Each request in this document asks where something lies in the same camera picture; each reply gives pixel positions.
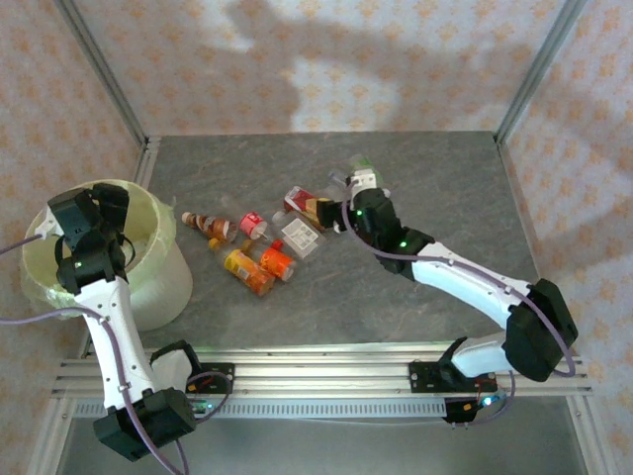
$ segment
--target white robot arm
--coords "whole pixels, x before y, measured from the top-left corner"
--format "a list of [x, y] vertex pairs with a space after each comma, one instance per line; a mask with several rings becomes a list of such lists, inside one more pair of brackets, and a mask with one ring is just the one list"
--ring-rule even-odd
[[437, 363], [442, 383], [460, 388], [479, 375], [507, 370], [545, 381], [564, 355], [571, 361], [569, 346], [578, 331], [555, 284], [500, 275], [425, 233], [403, 227], [391, 195], [378, 187], [372, 169], [355, 171], [348, 183], [349, 200], [315, 204], [322, 225], [351, 229], [390, 272], [438, 288], [500, 327], [489, 336], [455, 340]]
[[[121, 250], [128, 204], [128, 192], [115, 185], [70, 190], [48, 202], [39, 233], [60, 235], [55, 246], [57, 281], [75, 296], [77, 304], [93, 311], [84, 318], [99, 359], [108, 411], [108, 416], [94, 423], [94, 430], [104, 444], [134, 461], [150, 449], [137, 433], [127, 404], [132, 403], [136, 423], [155, 447], [177, 440], [196, 428], [185, 391], [188, 379], [200, 375], [202, 367], [185, 341], [146, 359], [133, 319]], [[70, 249], [67, 257], [62, 255], [64, 243]], [[118, 354], [105, 327], [117, 343], [123, 384]]]

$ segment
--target white cap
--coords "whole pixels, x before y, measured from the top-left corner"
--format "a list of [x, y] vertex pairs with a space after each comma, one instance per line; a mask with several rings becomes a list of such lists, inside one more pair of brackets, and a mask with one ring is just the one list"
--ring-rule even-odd
[[273, 223], [278, 225], [279, 223], [281, 223], [281, 220], [283, 220], [285, 216], [286, 216], [285, 211], [278, 211], [277, 213], [273, 215]]

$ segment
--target black bracket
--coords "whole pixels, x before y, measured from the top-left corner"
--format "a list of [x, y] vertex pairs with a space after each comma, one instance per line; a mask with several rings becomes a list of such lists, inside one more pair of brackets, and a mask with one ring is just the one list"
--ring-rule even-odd
[[[206, 373], [207, 371], [216, 371], [224, 374], [232, 383], [235, 377], [235, 365], [233, 363], [200, 363], [202, 369], [196, 374]], [[201, 378], [187, 385], [187, 394], [232, 394], [233, 385], [226, 386], [225, 378]]]
[[489, 381], [489, 376], [463, 378], [446, 381], [442, 378], [440, 364], [436, 361], [414, 361], [408, 364], [408, 382], [414, 394], [430, 393], [495, 393], [497, 382]]

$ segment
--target gray stone surface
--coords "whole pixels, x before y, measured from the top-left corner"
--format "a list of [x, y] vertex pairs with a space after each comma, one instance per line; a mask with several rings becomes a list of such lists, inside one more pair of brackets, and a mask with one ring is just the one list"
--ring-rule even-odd
[[[502, 274], [536, 272], [490, 133], [358, 133], [164, 138], [150, 191], [175, 213], [213, 214], [223, 192], [258, 212], [281, 208], [293, 185], [324, 187], [355, 153], [382, 172], [406, 226]], [[349, 236], [328, 234], [319, 259], [258, 298], [215, 261], [202, 235], [179, 224], [194, 276], [188, 307], [141, 335], [145, 347], [178, 338], [196, 346], [435, 341], [496, 325], [442, 292], [385, 271]]]

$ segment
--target wall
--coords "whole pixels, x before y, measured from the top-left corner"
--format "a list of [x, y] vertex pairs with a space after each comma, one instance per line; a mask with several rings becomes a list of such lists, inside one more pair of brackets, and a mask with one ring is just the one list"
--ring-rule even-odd
[[[0, 9], [0, 182], [5, 245], [24, 236], [47, 199], [87, 180], [130, 178], [138, 151], [53, 2]], [[0, 316], [31, 315], [19, 252], [0, 258]], [[0, 473], [23, 474], [59, 360], [79, 320], [0, 327]]]
[[495, 130], [562, 0], [78, 0], [150, 135]]
[[621, 473], [633, 467], [633, 9], [589, 1], [510, 139], [541, 274], [560, 283]]

